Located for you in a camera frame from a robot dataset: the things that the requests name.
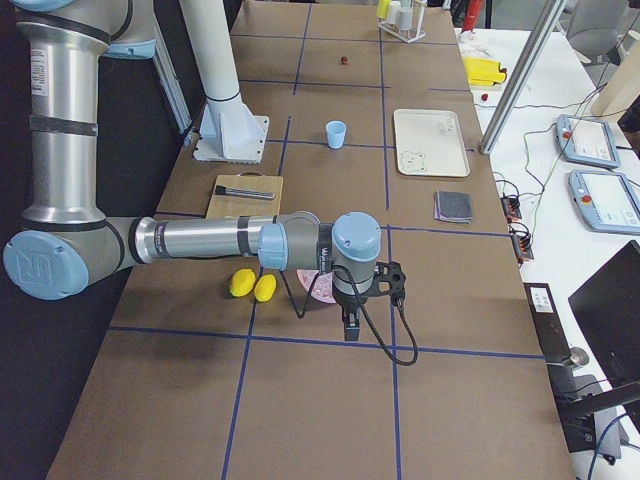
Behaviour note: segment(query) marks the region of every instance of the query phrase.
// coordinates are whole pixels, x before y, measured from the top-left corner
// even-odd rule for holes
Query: table
[[[509,70],[515,66],[529,34],[524,31],[500,30],[477,30],[476,33],[495,58]],[[525,106],[579,104],[593,90],[593,83],[566,38],[560,33],[552,33],[518,99],[516,105],[520,108],[513,111],[491,152],[493,169],[499,172],[496,178],[503,175],[507,180],[514,182],[522,193],[538,192],[539,185],[524,171],[526,155],[523,135],[526,132],[547,129],[561,113],[575,114],[577,106],[564,109]],[[489,95],[486,102],[481,99],[483,93]],[[473,95],[484,129],[493,113],[492,106],[500,99],[501,91],[474,89]],[[616,143],[628,145],[617,125],[611,126]],[[552,173],[537,217],[534,215],[537,200],[523,201],[521,206],[523,222],[532,228],[535,225],[535,261],[525,263],[520,273],[524,282],[542,282],[550,285],[569,344],[588,352],[591,362],[579,369],[576,375],[594,375],[597,379],[602,379],[605,378],[604,374],[578,327],[568,297],[623,245],[638,237],[597,234],[587,230],[569,196],[567,175],[576,168],[592,168],[560,161],[554,169],[553,165],[560,148],[552,132],[530,135],[528,142],[533,172],[542,179],[546,178],[549,172]],[[619,155],[622,162],[619,170],[631,179],[639,179],[640,164],[635,154],[619,150]],[[509,188],[507,187],[507,194],[514,193]],[[631,435],[631,443],[637,444],[640,437],[631,421],[625,418],[622,425]],[[591,453],[581,452],[573,455],[576,473],[583,479],[586,478]],[[622,460],[616,463],[615,468],[609,468],[604,461],[599,461],[597,467],[594,478],[632,478],[640,468],[640,458],[637,452],[626,448],[623,450]]]
[[[228,298],[226,279],[255,261],[138,267],[51,480],[574,478],[489,159],[469,151],[465,179],[394,165],[396,108],[447,106],[469,148],[481,134],[449,12],[425,25],[408,46],[380,33],[374,7],[245,2],[232,43],[244,101],[271,118],[264,158],[198,163],[184,149],[157,212],[201,218],[218,174],[251,170],[284,176],[283,212],[370,213],[381,260],[408,278],[418,363],[392,365],[364,328],[344,342],[336,306],[298,320],[281,287],[264,304]],[[337,151],[323,138],[334,118],[349,128]],[[435,221],[438,189],[470,193],[474,222]],[[387,302],[368,310],[407,355]]]

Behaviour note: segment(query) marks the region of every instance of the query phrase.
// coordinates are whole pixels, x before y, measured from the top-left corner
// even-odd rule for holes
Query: blue tape line
[[[260,268],[258,276],[262,276],[263,269]],[[227,478],[229,471],[229,462],[231,461],[231,448],[233,447],[233,437],[236,430],[236,422],[238,420],[238,411],[240,410],[240,399],[242,398],[242,387],[244,385],[244,376],[247,371],[247,363],[249,360],[249,348],[251,348],[251,334],[253,333],[253,325],[256,320],[256,306],[257,300],[253,301],[253,308],[251,310],[251,321],[249,322],[249,331],[247,332],[247,340],[244,346],[244,353],[242,355],[242,367],[240,368],[240,378],[238,379],[238,388],[236,389],[236,399],[233,405],[233,414],[231,416],[231,424],[229,426],[229,437],[227,438],[227,450],[224,454],[224,464],[222,465],[221,480]]]
[[[391,248],[391,230],[386,228],[387,233],[387,257],[389,261],[393,261],[393,255]],[[393,355],[397,356],[397,342],[396,342],[396,315],[395,308],[389,302],[389,311],[391,318],[391,349]],[[402,444],[400,437],[400,394],[398,391],[398,366],[395,363],[391,364],[392,378],[393,378],[393,419],[394,419],[394,435],[395,435],[395,448],[396,448],[396,480],[402,480]]]
[[[239,333],[219,333],[219,332],[200,332],[193,330],[176,330],[169,328],[153,328],[153,327],[125,327],[112,325],[107,330],[116,332],[129,332],[129,333],[157,333],[161,335],[184,335],[191,337],[219,337],[219,338],[232,338],[236,340],[246,340],[247,336]]]
[[[276,140],[276,139],[272,139],[272,140],[267,140],[267,142],[271,142],[271,143],[284,143],[284,140]],[[287,140],[287,143],[291,143],[291,144],[298,144],[298,145],[322,145],[322,146],[326,146],[327,143],[326,142],[313,142],[313,141],[308,141],[308,140]],[[377,149],[382,149],[384,148],[382,145],[365,145],[362,143],[345,143],[344,144],[345,147],[358,147],[358,148],[377,148]]]
[[[172,330],[163,328],[148,328],[148,327],[120,327],[111,326],[108,328],[110,331],[121,331],[130,333],[147,333],[147,334],[161,334],[161,335],[185,335],[193,337],[221,337],[236,340],[247,340],[248,335],[234,334],[234,333],[216,333],[216,332],[198,332],[191,330]],[[346,348],[373,348],[380,349],[380,345],[377,343],[350,343],[350,342],[338,342],[332,340],[312,340],[306,338],[290,338],[290,337],[271,337],[267,335],[251,335],[252,340],[274,343],[294,343],[303,345],[319,345],[327,347],[346,347]],[[396,348],[401,351],[411,351],[412,348],[405,345],[397,345]],[[457,350],[450,348],[432,348],[432,347],[418,347],[420,352],[426,353],[438,353],[446,355],[465,355],[476,357],[496,357],[496,358],[520,358],[524,360],[544,360],[543,355],[534,355],[529,353],[508,353],[508,352],[486,352],[481,350]]]
[[[381,88],[380,85],[364,85],[360,83],[326,83],[326,82],[300,82],[298,80],[288,81],[288,80],[252,80],[252,79],[242,79],[238,80],[239,82],[244,83],[278,83],[284,85],[312,85],[316,87],[346,87],[346,88]]]
[[[249,34],[249,33],[232,33],[231,37],[238,38],[279,38],[279,39],[288,39],[288,40],[319,40],[319,41],[327,41],[327,42],[349,42],[349,43],[400,43],[399,40],[368,40],[366,38],[333,38],[333,37],[299,37],[297,35],[258,35],[258,34]],[[419,42],[418,45],[436,45],[436,46],[453,46],[457,47],[457,43],[449,43],[449,42]]]
[[[380,41],[380,96],[382,97],[382,146],[384,148],[384,194],[385,207],[391,207],[391,192],[389,188],[389,160],[387,158],[387,112],[384,97],[384,55],[382,54],[382,30],[378,29],[378,40]]]
[[[293,85],[293,94],[296,94],[298,90],[298,80],[300,79],[300,67],[302,67],[302,58],[304,57],[304,45],[307,41],[307,30],[309,29],[309,20],[311,19],[311,6],[313,4],[309,4],[309,8],[307,9],[307,22],[304,25],[304,37],[302,39],[302,47],[300,48],[300,57],[298,58],[298,68],[296,70],[296,81]]]
[[[398,350],[411,351],[412,347],[398,345]],[[465,355],[469,357],[518,358],[520,360],[544,360],[544,355],[532,353],[484,352],[482,350],[457,350],[449,348],[418,347],[418,351],[443,355]]]
[[[427,88],[427,92],[471,92],[460,88]]]
[[[289,129],[291,128],[291,115],[287,117],[287,129],[284,131],[284,145],[282,146],[282,154],[280,155],[280,165],[278,166],[278,176],[282,175],[284,169],[284,156],[287,151],[287,143],[289,141]]]
[[[398,227],[387,226],[390,230],[398,230],[401,232],[430,232],[430,233],[451,233],[453,235],[472,235],[479,237],[498,237],[498,238],[510,238],[508,233],[492,233],[492,232],[475,232],[475,231],[460,231],[460,230],[446,230],[438,228],[423,228],[423,227]]]

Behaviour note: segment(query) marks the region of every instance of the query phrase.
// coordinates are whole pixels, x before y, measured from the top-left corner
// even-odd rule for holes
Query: light blue cup
[[[327,143],[333,149],[341,148],[344,145],[344,137],[347,134],[347,126],[344,122],[333,120],[327,123]]]

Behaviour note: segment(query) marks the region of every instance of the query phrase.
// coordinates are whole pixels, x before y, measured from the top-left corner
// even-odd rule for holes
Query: yellow egg
[[[253,293],[259,302],[268,302],[271,300],[271,297],[273,297],[273,292],[275,291],[276,277],[269,273],[260,277]]]
[[[250,268],[243,268],[233,274],[229,281],[229,292],[234,297],[244,297],[256,283],[256,274]]]

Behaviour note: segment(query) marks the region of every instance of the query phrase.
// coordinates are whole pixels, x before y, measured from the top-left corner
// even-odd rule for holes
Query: yellow object
[[[500,62],[488,58],[462,57],[464,68],[467,70],[469,85],[491,86],[502,83],[507,79],[506,70]]]
[[[276,291],[276,277],[271,273],[263,275],[256,283],[253,294],[259,302],[268,302]]]
[[[378,18],[387,18],[387,13],[389,12],[389,4],[391,0],[379,0],[378,1],[378,10],[376,15]]]
[[[256,283],[256,274],[250,268],[243,268],[233,274],[229,281],[229,292],[234,297],[244,297]]]

